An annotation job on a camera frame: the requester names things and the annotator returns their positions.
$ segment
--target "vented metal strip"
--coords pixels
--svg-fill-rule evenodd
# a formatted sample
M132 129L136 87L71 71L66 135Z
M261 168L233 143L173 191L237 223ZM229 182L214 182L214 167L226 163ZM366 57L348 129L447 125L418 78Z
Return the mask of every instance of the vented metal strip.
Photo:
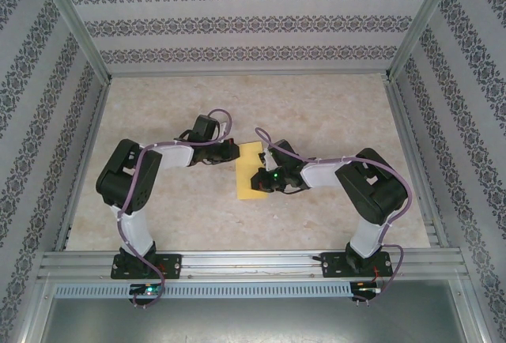
M124 299L128 297L129 284L61 284L55 298L59 299ZM165 287L163 298L302 298L302 297L351 297L347 281L297 282L297 283L203 283L170 284Z

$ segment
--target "yellow block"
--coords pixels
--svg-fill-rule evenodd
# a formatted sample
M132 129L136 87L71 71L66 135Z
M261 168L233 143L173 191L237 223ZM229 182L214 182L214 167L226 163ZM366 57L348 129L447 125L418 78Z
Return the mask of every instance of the yellow block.
M236 159L237 199L267 198L268 193L251 189L251 177L263 167L259 153L262 143L246 143L239 145L240 157Z

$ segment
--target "marble floor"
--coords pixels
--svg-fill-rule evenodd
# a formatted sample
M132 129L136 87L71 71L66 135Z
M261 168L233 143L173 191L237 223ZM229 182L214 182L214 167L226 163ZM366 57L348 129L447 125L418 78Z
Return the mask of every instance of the marble floor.
M67 250L116 251L115 216L95 182L119 140L166 141L199 114L222 107L237 143L258 141L256 126L288 140L301 156L354 155L374 148L411 183L379 74L151 77L113 80ZM265 199L236 198L234 163L160 171L146 206L160 250L344 248L359 216L343 190L319 188ZM385 243L429 247L418 204Z

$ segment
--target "striped wall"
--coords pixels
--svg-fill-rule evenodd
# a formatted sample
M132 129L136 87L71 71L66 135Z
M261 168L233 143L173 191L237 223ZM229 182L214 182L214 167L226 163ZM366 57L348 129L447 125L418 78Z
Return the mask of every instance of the striped wall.
M113 74L385 70L423 0L72 0Z
M102 84L52 0L0 0L0 342L55 245Z
M506 0L441 0L397 79L436 204L506 341Z

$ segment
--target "purple cable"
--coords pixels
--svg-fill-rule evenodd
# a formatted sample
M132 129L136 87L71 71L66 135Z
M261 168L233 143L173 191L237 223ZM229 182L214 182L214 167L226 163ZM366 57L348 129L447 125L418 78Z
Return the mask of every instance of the purple cable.
M216 143L217 141L224 140L225 138L227 138L228 135L230 134L230 130L232 129L232 116L230 115L230 113L228 111L226 111L226 110L224 110L222 108L215 108L207 116L211 116L215 112L222 112L225 115L227 115L228 122L227 122L227 126L225 127L225 133L224 133L223 136L218 136L214 140L206 141L206 142L203 142L203 143L192 143L192 142L189 142L189 141L174 141L174 140L171 140L171 141L162 141L160 143L154 143L154 144L147 145L146 147L144 147L142 149L141 153L139 154L139 158L137 160L137 163L136 163L135 167L136 168L140 168L141 167L141 162L142 162L142 159L144 159L145 153L148 152L149 150L153 149L153 148L156 148L156 147L167 147L167 146L170 146L170 145L189 145L189 146L192 146L192 145L194 145L194 146L212 145L212 144ZM146 264L149 268L151 268L160 277L160 291L158 292L157 297L155 299L153 299L151 302L149 302L146 305L142 305L142 308L146 309L148 307L153 306L156 302L158 302L160 300L160 298L162 296L162 293L165 291L165 277L164 277L163 273L157 267L155 267L153 264L151 264L150 262L148 262L145 258L142 257L142 255L140 255L135 250L135 248L127 240L127 237L125 236L125 233L123 231L123 227L121 226L121 219L122 219L123 214L125 213L125 211L127 211L128 205L130 204L130 202L132 200L132 197L134 195L134 190L135 190L135 184L137 183L138 177L139 177L139 171L136 170L134 172L134 177L132 178L132 184L130 185L130 189L128 190L128 195L126 196L126 199L125 199L125 202L123 204L123 207L121 208L120 211L118 211L118 220L117 220L118 222L117 222L117 225L118 225L119 236L121 237L121 239L125 243L125 245L130 249L130 251L139 260L141 260L144 264ZM137 302L136 302L136 299L137 299L137 295L134 295L134 306L135 307L139 306L137 304Z
M381 232L381 235L379 235L379 239L378 239L379 244L382 244L383 247L398 248L400 250L400 253L401 253L401 256L400 256L400 258L398 260L397 266L395 267L395 270L394 270L393 274L391 275L390 280L388 280L387 284L382 289L382 293L385 292L387 290L387 288L390 286L391 282L394 280L395 276L397 275L397 272L398 272L399 268L401 267L402 260L404 259L404 250L398 244L383 244L383 238L385 237L385 234L387 234L387 231L390 228L391 223L394 222L394 221L396 221L400 217L402 217L408 211L408 209L411 207L411 204L413 203L413 192L411 191L411 188L410 188L410 185L408 184L408 182L399 173L397 173L394 169L388 167L387 165L383 165L381 163L378 163L378 162L376 162L374 160L362 159L360 157L354 157L354 156L352 156L352 157L343 157L341 159L321 159L321 160L308 159L306 157L299 156L296 153L293 153L293 152L290 152L290 151L288 151L286 149L283 149L282 147L280 147L278 145L275 145L272 142L272 140L270 138L270 135L263 128L256 127L255 128L255 132L270 147L272 147L274 149L277 149L278 151L283 152L284 154L289 155L291 157L294 157L294 158L296 158L298 160L302 160L302 161L304 161L306 163L336 164L336 163L341 163L342 161L357 161L359 163L366 163L366 164L370 164L372 166L381 168L384 171L389 172L390 174L392 174L404 186L404 188L406 189L406 193L408 194L408 201L407 201L406 205L402 208L402 210L399 211L397 215L395 215L394 217L392 217L388 221L387 226ZM355 298L362 299L364 297L355 296Z

